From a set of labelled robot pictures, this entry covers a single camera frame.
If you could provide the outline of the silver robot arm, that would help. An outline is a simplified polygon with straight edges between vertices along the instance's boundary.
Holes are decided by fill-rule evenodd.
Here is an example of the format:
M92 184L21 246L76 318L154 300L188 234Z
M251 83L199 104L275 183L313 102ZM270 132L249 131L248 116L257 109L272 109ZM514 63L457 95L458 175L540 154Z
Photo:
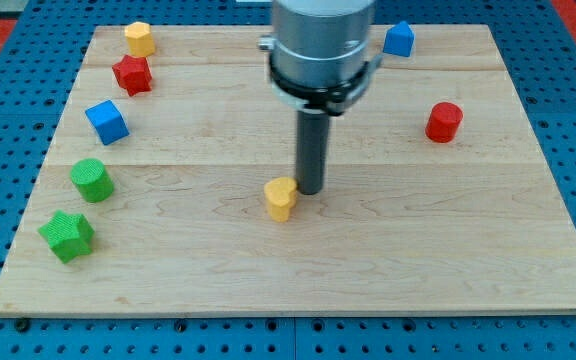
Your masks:
M374 0L275 0L268 53L273 92L307 114L340 116L365 93L381 57L366 59Z

